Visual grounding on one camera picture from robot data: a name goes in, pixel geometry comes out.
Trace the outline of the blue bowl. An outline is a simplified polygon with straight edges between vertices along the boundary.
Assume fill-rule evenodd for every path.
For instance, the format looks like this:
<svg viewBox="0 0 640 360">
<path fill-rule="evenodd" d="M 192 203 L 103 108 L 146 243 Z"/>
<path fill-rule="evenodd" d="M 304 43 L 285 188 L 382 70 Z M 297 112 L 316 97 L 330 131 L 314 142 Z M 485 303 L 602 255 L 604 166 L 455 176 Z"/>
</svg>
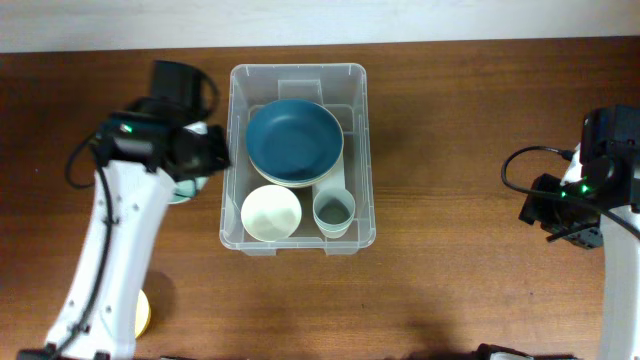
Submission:
<svg viewBox="0 0 640 360">
<path fill-rule="evenodd" d="M 336 165 L 344 148 L 337 118 L 303 99 L 277 100 L 248 123 L 247 152 L 254 167 L 281 183 L 309 183 Z"/>
</svg>

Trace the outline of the beige cup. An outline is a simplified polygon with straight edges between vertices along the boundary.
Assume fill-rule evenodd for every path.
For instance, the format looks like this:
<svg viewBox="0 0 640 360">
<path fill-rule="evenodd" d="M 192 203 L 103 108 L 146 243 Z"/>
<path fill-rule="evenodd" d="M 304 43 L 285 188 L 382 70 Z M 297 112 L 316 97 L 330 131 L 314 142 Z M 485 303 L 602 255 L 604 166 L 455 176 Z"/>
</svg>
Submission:
<svg viewBox="0 0 640 360">
<path fill-rule="evenodd" d="M 328 229 L 321 228 L 320 231 L 326 238 L 337 239 L 344 236 L 347 233 L 348 228 L 343 228 L 338 230 L 328 230 Z"/>
</svg>

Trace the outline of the mint green bowl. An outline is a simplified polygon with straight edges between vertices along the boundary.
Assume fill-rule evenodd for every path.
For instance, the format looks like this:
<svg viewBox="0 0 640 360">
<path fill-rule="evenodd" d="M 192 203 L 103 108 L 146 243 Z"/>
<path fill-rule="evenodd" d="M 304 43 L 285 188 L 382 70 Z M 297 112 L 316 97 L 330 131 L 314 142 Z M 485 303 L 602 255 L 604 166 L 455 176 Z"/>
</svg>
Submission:
<svg viewBox="0 0 640 360">
<path fill-rule="evenodd" d="M 197 177 L 191 180 L 177 182 L 169 204 L 181 204 L 192 200 L 199 195 L 207 182 L 207 177 Z"/>
</svg>

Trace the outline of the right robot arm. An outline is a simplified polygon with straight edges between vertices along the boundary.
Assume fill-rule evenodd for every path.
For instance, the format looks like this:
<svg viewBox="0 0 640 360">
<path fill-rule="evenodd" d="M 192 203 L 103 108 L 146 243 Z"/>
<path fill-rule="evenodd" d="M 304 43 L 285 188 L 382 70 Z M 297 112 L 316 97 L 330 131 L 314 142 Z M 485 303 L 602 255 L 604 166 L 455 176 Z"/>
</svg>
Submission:
<svg viewBox="0 0 640 360">
<path fill-rule="evenodd" d="M 544 173 L 524 188 L 501 168 L 502 183 L 526 196 L 519 218 L 538 223 L 548 242 L 602 248 L 605 287 L 601 359 L 639 356 L 639 110 L 615 105 L 589 112 L 580 143 L 555 149 L 562 177 Z"/>
</svg>

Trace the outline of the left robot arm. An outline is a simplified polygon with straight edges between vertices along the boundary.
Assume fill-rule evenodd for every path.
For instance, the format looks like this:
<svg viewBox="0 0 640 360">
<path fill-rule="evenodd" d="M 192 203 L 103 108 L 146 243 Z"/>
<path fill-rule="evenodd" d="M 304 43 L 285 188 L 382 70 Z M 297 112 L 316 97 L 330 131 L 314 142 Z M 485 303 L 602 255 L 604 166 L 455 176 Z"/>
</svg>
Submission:
<svg viewBox="0 0 640 360">
<path fill-rule="evenodd" d="M 219 92 L 202 70 L 157 60 L 148 95 L 83 141 L 95 164 L 90 223 L 74 278 L 44 344 L 20 359 L 131 359 L 157 233 L 179 183 L 200 191 L 230 167 L 225 131 L 208 124 Z"/>
</svg>

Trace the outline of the grey cup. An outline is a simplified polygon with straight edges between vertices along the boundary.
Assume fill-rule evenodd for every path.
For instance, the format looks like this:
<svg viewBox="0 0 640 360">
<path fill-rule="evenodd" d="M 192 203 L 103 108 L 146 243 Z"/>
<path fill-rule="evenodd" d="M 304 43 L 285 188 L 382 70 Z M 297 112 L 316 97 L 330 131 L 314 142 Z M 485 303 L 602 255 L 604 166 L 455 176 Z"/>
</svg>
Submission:
<svg viewBox="0 0 640 360">
<path fill-rule="evenodd" d="M 348 226 L 355 217 L 355 210 L 355 199 L 344 188 L 325 189 L 314 197 L 314 219 L 322 228 L 338 229 Z"/>
</svg>

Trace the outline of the white small bowl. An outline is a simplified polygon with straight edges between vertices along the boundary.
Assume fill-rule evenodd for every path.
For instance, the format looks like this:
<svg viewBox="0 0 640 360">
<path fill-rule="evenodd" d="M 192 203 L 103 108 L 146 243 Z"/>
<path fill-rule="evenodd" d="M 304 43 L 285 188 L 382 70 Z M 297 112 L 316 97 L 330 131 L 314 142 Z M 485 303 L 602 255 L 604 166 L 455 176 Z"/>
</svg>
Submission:
<svg viewBox="0 0 640 360">
<path fill-rule="evenodd" d="M 288 188 L 265 185 L 253 190 L 241 207 L 241 221 L 249 235 L 262 242 L 290 237 L 302 219 L 298 197 Z"/>
</svg>

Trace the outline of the beige bowl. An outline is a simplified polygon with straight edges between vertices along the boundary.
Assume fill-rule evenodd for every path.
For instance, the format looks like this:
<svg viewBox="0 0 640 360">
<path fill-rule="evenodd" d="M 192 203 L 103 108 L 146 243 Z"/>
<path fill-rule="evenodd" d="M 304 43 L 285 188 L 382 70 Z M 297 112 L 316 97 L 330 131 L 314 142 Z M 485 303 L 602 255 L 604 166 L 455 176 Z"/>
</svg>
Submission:
<svg viewBox="0 0 640 360">
<path fill-rule="evenodd" d="M 250 152 L 249 160 L 256 171 L 271 183 L 289 188 L 313 186 L 341 176 L 344 171 L 343 149 L 312 147 L 307 149 L 264 150 Z"/>
</svg>

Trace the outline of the mint green cup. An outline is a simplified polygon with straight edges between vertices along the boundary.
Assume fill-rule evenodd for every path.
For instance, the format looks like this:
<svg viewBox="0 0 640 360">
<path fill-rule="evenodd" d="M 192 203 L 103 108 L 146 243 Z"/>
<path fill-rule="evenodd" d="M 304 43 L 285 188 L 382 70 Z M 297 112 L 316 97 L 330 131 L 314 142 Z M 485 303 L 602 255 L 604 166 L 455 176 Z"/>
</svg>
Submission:
<svg viewBox="0 0 640 360">
<path fill-rule="evenodd" d="M 342 223 L 338 223 L 338 224 L 331 224 L 331 223 L 327 223 L 322 221 L 320 218 L 316 218 L 315 219 L 315 223 L 318 226 L 319 230 L 321 228 L 324 229 L 328 229 L 328 230 L 338 230 L 338 229 L 343 229 L 343 228 L 348 228 L 351 226 L 351 224 L 353 223 L 352 219 L 348 219 Z"/>
</svg>

